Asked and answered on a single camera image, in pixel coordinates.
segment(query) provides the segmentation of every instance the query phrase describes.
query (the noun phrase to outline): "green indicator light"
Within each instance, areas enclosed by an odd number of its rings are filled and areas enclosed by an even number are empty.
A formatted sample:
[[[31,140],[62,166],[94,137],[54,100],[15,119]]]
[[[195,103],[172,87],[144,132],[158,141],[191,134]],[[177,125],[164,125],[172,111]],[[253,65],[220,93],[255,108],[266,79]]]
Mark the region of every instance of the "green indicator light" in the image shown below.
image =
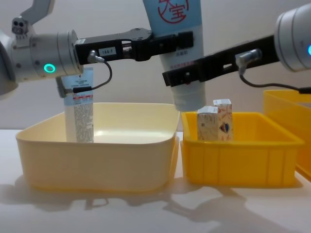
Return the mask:
[[[56,67],[52,64],[46,64],[44,66],[44,71],[47,73],[54,73],[56,71]]]

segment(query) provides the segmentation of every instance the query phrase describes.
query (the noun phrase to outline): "plastic tote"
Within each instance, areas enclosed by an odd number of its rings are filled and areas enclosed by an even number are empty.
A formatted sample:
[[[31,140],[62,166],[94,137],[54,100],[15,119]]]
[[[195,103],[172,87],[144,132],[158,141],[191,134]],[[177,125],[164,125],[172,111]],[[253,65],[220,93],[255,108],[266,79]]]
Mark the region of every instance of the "plastic tote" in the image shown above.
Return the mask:
[[[192,183],[285,187],[295,183],[301,139],[260,113],[233,113],[234,141],[197,140],[195,112],[183,113],[184,176]]]
[[[299,151],[297,170],[311,179],[311,95],[288,90],[265,91],[264,112],[306,142]]]
[[[68,191],[158,189],[174,172],[178,120],[171,104],[97,103],[95,143],[68,143],[59,114],[17,134],[25,179]]]

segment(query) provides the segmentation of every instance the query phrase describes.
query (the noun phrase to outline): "tabletop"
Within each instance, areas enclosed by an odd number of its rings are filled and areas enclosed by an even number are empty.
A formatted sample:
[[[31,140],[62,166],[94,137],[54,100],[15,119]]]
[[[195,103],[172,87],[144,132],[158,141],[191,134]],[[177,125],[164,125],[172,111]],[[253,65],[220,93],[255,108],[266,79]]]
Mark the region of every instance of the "tabletop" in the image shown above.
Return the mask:
[[[18,132],[0,130],[2,233],[311,232],[311,183],[298,173],[287,189],[191,185],[179,152],[175,178],[156,193],[44,192],[23,178]]]

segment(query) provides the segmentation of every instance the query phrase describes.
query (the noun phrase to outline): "cream plastic bin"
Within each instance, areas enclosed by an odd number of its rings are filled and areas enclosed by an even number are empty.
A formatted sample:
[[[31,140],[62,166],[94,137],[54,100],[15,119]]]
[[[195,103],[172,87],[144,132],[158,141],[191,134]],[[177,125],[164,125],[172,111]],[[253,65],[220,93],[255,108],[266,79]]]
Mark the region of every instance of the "cream plastic bin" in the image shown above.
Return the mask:
[[[176,164],[178,120],[170,104],[96,103],[95,143],[68,143],[59,114],[17,134],[25,179],[69,191],[157,189]]]

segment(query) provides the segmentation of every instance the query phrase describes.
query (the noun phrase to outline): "red chinese characters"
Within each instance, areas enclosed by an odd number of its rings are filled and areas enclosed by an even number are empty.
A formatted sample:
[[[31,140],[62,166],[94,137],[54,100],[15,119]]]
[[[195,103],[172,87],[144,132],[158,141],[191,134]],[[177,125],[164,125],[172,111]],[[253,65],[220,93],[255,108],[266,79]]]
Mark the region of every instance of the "red chinese characters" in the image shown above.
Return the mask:
[[[174,3],[174,0],[159,0],[158,12],[167,23],[179,23],[187,17],[189,0],[183,0],[184,4]]]

